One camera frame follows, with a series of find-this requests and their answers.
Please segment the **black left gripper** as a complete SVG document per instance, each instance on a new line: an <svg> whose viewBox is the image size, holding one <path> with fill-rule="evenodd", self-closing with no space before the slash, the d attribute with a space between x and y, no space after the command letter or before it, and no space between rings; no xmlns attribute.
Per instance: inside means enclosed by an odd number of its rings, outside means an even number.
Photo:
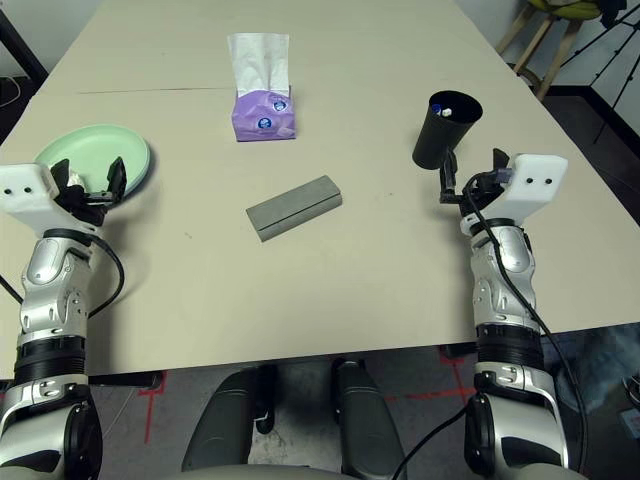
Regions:
<svg viewBox="0 0 640 480"><path fill-rule="evenodd" d="M68 159L51 166L50 172L57 188L61 189L54 201L77 220L91 225L102 225L108 209L119 203L125 194L127 174L121 157L117 157L109 167L107 191L86 193L80 185L68 186Z"/></svg>

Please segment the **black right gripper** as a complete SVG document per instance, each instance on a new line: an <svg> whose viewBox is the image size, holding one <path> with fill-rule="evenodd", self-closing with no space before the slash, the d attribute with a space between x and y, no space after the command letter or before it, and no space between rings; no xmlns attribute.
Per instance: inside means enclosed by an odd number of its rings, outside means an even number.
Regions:
<svg viewBox="0 0 640 480"><path fill-rule="evenodd" d="M509 169L509 155L499 148L492 150L492 170L503 172ZM483 172L474 175L463 187L460 194L456 192L457 159L451 148L446 148L440 167L440 197L441 204L457 205L462 217L475 212L472 203L478 210L482 210L495 201L504 188L498 182L498 175L494 172Z"/></svg>

